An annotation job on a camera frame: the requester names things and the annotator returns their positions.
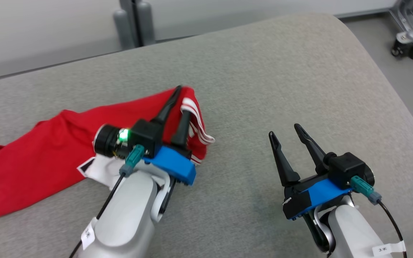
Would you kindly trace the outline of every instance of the white cable label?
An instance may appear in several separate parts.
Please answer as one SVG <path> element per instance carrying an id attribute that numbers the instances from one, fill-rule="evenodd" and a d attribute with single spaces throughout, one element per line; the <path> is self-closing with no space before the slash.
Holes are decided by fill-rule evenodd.
<path id="1" fill-rule="evenodd" d="M 406 251 L 406 246 L 404 245 L 404 241 L 401 241 L 396 244 L 386 244 L 386 245 L 379 245 L 372 248 L 372 252 L 374 256 L 382 256 L 389 253 L 400 253 Z"/>
<path id="2" fill-rule="evenodd" d="M 81 235 L 81 240 L 82 240 L 82 249 L 85 250 L 93 241 L 95 241 L 95 232 L 93 231 L 93 228 L 96 225 L 96 222 L 98 219 L 94 217 L 89 225 L 85 228 L 84 232 L 82 232 Z"/>

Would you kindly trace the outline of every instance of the black cable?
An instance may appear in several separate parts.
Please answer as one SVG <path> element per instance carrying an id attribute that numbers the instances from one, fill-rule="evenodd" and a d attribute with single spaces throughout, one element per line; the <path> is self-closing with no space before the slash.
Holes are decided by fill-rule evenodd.
<path id="1" fill-rule="evenodd" d="M 396 224 L 395 219 L 391 215 L 390 211 L 386 208 L 385 204 L 381 200 L 378 200 L 377 203 L 382 207 L 382 209 L 385 211 L 386 215 L 390 218 L 391 223 L 393 224 L 393 227 L 395 227 L 396 233 L 398 234 L 399 240 L 403 241 L 403 235 L 401 234 L 401 231 L 399 230 L 398 224 Z M 404 258 L 407 258 L 407 253 L 406 251 L 403 251 L 403 256 Z"/>
<path id="2" fill-rule="evenodd" d="M 122 178 L 124 178 L 125 173 L 122 173 L 118 179 L 118 181 L 116 182 L 116 184 L 113 187 L 113 190 L 111 191 L 111 193 L 108 195 L 108 198 L 106 199 L 105 203 L 103 204 L 103 206 L 100 209 L 100 212 L 98 212 L 98 215 L 96 216 L 96 219 L 99 219 L 101 217 L 101 215 L 103 214 L 103 212 L 105 211 L 106 207 L 109 204 L 109 201 L 113 198 L 114 193 L 116 192 L 116 190 L 118 189 L 118 186 L 120 184 L 120 182 L 122 181 Z M 69 255 L 69 258 L 73 258 L 74 255 L 76 254 L 77 250 L 79 249 L 79 247 L 82 245 L 82 240 L 79 241 L 79 243 L 77 243 L 76 247 L 74 248 L 74 250 L 72 250 L 71 254 Z"/>

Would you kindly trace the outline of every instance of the red garment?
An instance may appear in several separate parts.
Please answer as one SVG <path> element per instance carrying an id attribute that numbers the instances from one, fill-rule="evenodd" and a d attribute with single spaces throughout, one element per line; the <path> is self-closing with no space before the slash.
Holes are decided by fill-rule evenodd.
<path id="1" fill-rule="evenodd" d="M 0 145 L 0 216 L 31 206 L 83 180 L 77 167 L 95 156 L 92 142 L 100 126 L 131 128 L 138 119 L 150 120 L 172 92 L 173 89 L 83 113 L 63 110 L 5 147 Z M 193 110 L 191 126 L 195 128 L 190 128 L 188 146 L 192 160 L 200 163 L 207 153 L 206 146 L 214 139 L 205 134 L 192 88 L 182 88 L 165 125 L 163 141 L 170 142 L 184 108 Z"/>

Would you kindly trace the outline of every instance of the red cloth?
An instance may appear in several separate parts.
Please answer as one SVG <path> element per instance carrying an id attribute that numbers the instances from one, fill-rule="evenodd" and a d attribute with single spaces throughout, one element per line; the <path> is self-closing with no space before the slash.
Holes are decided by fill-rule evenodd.
<path id="1" fill-rule="evenodd" d="M 84 179 L 77 167 L 95 156 L 93 139 L 103 124 L 131 128 L 138 119 L 150 120 L 159 112 L 173 89 L 136 101 L 100 106 L 83 113 L 63 110 L 41 121 L 24 136 L 0 145 L 0 216 L 24 209 Z M 183 87 L 165 125 L 163 141 L 170 142 L 181 119 L 182 102 L 192 103 L 188 146 L 192 160 L 200 163 L 214 139 L 204 133 L 194 90 Z"/>

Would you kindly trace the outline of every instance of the cable connector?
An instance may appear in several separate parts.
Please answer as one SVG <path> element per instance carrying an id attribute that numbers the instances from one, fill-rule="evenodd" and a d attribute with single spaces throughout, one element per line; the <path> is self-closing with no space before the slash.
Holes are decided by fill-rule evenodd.
<path id="1" fill-rule="evenodd" d="M 125 159 L 125 164 L 121 166 L 119 169 L 119 174 L 124 175 L 124 177 L 129 177 L 131 173 L 133 173 L 133 169 L 135 168 L 136 164 L 144 156 L 144 147 L 140 144 L 135 145 L 133 150 L 128 154 L 127 158 Z"/>
<path id="2" fill-rule="evenodd" d="M 382 199 L 382 195 L 374 191 L 374 188 L 364 181 L 359 176 L 354 176 L 350 180 L 350 186 L 357 192 L 363 194 L 374 205 L 377 205 L 377 201 Z"/>

